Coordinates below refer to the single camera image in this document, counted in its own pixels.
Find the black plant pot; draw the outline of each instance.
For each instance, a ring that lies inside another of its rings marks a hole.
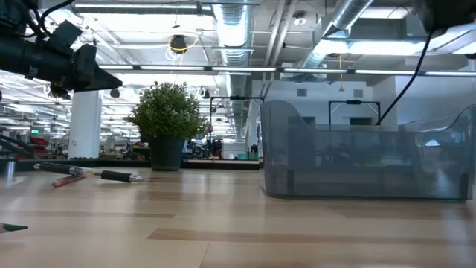
[[[185,140],[175,138],[149,138],[152,170],[179,170],[184,142]]]

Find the ceiling light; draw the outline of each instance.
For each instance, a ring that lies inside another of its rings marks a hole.
[[[425,76],[476,77],[476,71],[426,71]]]
[[[212,67],[212,71],[261,71],[275,72],[276,68],[268,67]]]
[[[295,18],[294,24],[296,26],[301,26],[306,24],[306,19],[304,18],[304,15],[305,15],[304,11],[298,11],[294,14],[293,16]]]
[[[111,89],[111,92],[109,93],[109,95],[111,95],[111,98],[119,98],[120,92],[118,89]]]
[[[198,66],[141,66],[143,70],[156,71],[203,71],[203,67]]]
[[[101,65],[99,68],[108,70],[133,70],[133,66],[121,66],[121,65]]]
[[[358,41],[349,47],[350,54],[405,56],[421,50],[418,43],[403,41]]]
[[[356,70],[356,74],[412,75],[414,71]]]
[[[315,54],[346,54],[349,45],[345,41],[321,40],[314,48]]]
[[[75,4],[76,8],[170,8],[170,9],[190,9],[196,8],[195,5],[179,5],[179,4],[117,4],[117,3],[100,3],[100,4]],[[202,7],[204,10],[210,10],[210,7]]]
[[[218,75],[242,75],[242,76],[251,76],[251,72],[245,71],[219,71]]]
[[[284,68],[287,73],[306,73],[306,74],[346,74],[347,70],[327,69],[327,68]]]
[[[7,130],[30,130],[30,127],[5,127]]]

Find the table surface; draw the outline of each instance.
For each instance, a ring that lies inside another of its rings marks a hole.
[[[262,171],[0,179],[0,267],[476,267],[475,202],[280,200]]]

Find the pipe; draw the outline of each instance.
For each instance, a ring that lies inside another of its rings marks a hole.
[[[277,30],[280,27],[280,20],[283,17],[284,5],[286,0],[281,0],[276,10],[276,20],[274,21],[273,28],[271,29],[271,37],[268,43],[268,49],[266,50],[265,62],[263,66],[267,66],[269,63],[269,58],[271,57],[271,52],[273,51],[274,42],[276,41]]]
[[[332,24],[339,30],[351,27],[373,0],[339,0],[334,10]]]
[[[331,27],[324,36],[352,27],[372,2],[373,0],[339,0],[332,15]],[[300,63],[299,68],[317,68],[322,63],[326,55],[316,51],[317,45]]]
[[[298,0],[292,0],[289,5],[288,15],[286,16],[286,21],[284,21],[284,26],[280,34],[280,38],[277,41],[276,51],[274,52],[273,60],[271,61],[271,66],[275,66],[277,58],[280,56],[281,48],[283,47],[284,38],[286,38],[286,33],[288,32],[289,25],[291,24],[292,15],[295,13],[295,6]]]
[[[251,8],[247,5],[215,4],[212,6],[216,17],[216,32],[220,46],[245,47],[249,43]],[[220,51],[226,66],[248,66],[250,51]],[[226,77],[230,96],[248,96],[246,78],[241,75]],[[235,121],[237,137],[242,137],[246,116],[242,114],[242,101],[231,101],[231,113]]]

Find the pillar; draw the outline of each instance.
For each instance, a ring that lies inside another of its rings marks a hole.
[[[78,92],[73,95],[68,158],[99,156],[103,92]]]
[[[257,136],[257,118],[258,113],[260,112],[260,107],[256,102],[250,101],[249,111],[248,111],[248,127],[246,132],[246,143],[248,145],[247,150],[250,150],[251,145],[258,145],[258,136]]]

